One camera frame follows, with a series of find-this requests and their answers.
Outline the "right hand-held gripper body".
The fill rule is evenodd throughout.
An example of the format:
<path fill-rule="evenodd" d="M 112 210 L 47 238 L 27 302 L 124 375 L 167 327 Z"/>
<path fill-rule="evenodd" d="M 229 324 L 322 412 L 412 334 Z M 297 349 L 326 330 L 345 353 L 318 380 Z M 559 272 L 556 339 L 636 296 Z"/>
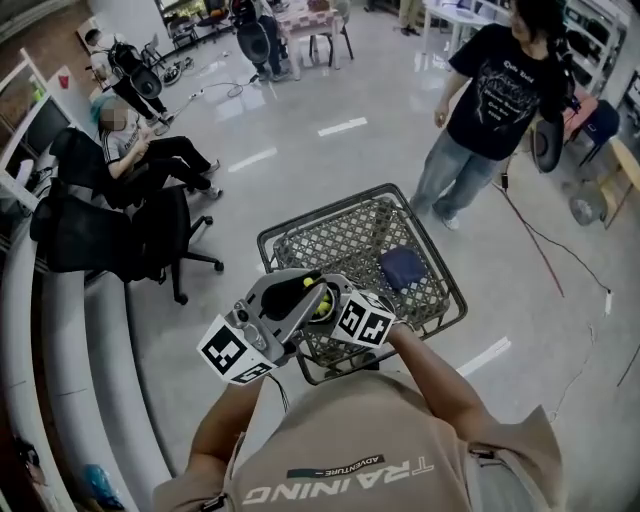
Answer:
<path fill-rule="evenodd" d="M 395 314 L 379 296 L 353 289 L 340 299 L 330 337 L 361 347 L 380 348 L 395 320 Z"/>

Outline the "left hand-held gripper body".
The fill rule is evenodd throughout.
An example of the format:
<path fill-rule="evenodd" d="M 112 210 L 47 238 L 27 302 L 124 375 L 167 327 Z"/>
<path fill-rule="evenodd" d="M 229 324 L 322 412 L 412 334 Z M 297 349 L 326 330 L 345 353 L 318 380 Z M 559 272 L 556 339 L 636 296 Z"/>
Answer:
<path fill-rule="evenodd" d="M 216 316 L 197 352 L 225 383 L 247 385 L 282 364 L 285 326 L 261 314 L 256 302 L 241 299 Z"/>

